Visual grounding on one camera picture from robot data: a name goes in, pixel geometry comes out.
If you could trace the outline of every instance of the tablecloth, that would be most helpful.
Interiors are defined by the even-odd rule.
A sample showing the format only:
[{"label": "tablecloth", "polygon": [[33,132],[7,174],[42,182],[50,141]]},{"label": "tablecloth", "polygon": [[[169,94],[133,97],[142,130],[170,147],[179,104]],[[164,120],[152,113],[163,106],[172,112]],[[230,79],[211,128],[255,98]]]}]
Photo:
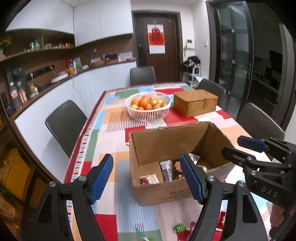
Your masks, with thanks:
[{"label": "tablecloth", "polygon": [[[92,209],[106,241],[139,241],[135,227],[144,231],[148,238],[155,241],[177,241],[173,227],[177,223],[189,225],[196,221],[202,206],[192,197],[180,201],[155,205],[140,206],[133,195],[129,176],[128,134],[130,131],[175,126],[191,122],[211,121],[232,142],[245,152],[256,156],[257,160],[269,161],[264,153],[239,147],[237,138],[249,134],[226,112],[217,106],[215,112],[184,118],[170,108],[169,114],[153,123],[134,121],[125,108],[125,100],[139,92],[161,92],[169,95],[173,103],[173,93],[192,90],[184,83],[164,83],[150,86],[135,86],[104,92],[86,122],[76,147],[70,158],[65,183],[74,181],[79,175],[87,175],[89,170],[100,163],[106,153],[114,158],[114,167],[100,200]],[[226,178],[235,183],[244,180],[242,168],[236,166]],[[271,203],[255,197],[262,215],[266,231],[269,232]],[[221,209],[226,209],[227,201],[222,202]],[[81,240],[71,201],[67,201],[67,211],[75,241]]]}]

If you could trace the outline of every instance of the blue gripper pad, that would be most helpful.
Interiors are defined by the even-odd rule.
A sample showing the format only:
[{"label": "blue gripper pad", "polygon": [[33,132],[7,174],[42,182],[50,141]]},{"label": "blue gripper pad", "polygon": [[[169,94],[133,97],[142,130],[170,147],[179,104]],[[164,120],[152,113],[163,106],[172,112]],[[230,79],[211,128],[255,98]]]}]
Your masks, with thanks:
[{"label": "blue gripper pad", "polygon": [[194,174],[190,164],[188,163],[184,155],[182,155],[180,158],[180,164],[193,199],[197,200],[199,204],[203,204],[205,198],[202,195],[202,185],[197,176]]},{"label": "blue gripper pad", "polygon": [[91,195],[89,197],[89,201],[91,204],[94,204],[96,200],[99,200],[102,196],[102,193],[113,169],[113,157],[110,154],[106,154],[99,166],[100,165],[102,165],[101,171],[92,183]]},{"label": "blue gripper pad", "polygon": [[237,138],[237,143],[241,147],[254,150],[260,153],[267,151],[267,146],[263,141],[256,140],[250,137],[240,136],[239,138]]}]

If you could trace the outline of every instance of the door handle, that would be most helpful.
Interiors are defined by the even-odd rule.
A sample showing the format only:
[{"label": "door handle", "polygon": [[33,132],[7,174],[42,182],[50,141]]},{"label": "door handle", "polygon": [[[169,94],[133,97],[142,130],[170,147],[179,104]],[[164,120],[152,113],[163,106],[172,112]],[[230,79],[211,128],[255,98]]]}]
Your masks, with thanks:
[{"label": "door handle", "polygon": [[248,79],[250,78],[251,69],[252,69],[252,64],[249,64],[249,69],[248,69]]},{"label": "door handle", "polygon": [[141,54],[143,53],[143,46],[142,46],[142,44],[139,44],[138,49],[139,49],[139,61],[141,62]]}]

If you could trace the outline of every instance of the apple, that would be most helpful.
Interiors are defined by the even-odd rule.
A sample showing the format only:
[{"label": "apple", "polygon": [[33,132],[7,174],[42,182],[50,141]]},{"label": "apple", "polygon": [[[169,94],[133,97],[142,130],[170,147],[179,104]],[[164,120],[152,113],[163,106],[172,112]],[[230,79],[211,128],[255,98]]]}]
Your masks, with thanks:
[{"label": "apple", "polygon": [[157,102],[157,100],[155,100],[155,99],[152,99],[152,100],[150,101],[150,104],[151,104],[152,106],[154,106],[156,103],[158,103],[158,102]]},{"label": "apple", "polygon": [[136,104],[132,104],[131,106],[130,106],[130,108],[132,108],[132,109],[137,109],[138,108],[138,106],[136,105]]}]

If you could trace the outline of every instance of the dining chair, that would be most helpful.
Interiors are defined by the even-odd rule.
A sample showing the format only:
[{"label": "dining chair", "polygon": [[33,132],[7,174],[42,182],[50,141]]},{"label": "dining chair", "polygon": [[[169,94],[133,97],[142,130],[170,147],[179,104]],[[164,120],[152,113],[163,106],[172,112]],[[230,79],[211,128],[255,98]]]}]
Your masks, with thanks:
[{"label": "dining chair", "polygon": [[132,68],[130,73],[130,86],[156,83],[153,66]]},{"label": "dining chair", "polygon": [[86,115],[72,100],[61,104],[45,120],[45,125],[69,158],[86,120]]},{"label": "dining chair", "polygon": [[206,90],[206,91],[218,96],[217,105],[220,104],[220,102],[222,101],[222,99],[226,93],[226,89],[224,87],[215,83],[214,81],[210,81],[207,79],[202,79],[196,89],[197,90],[200,90],[200,89]]},{"label": "dining chair", "polygon": [[250,102],[239,113],[236,122],[255,139],[285,138],[284,130],[268,114]]}]

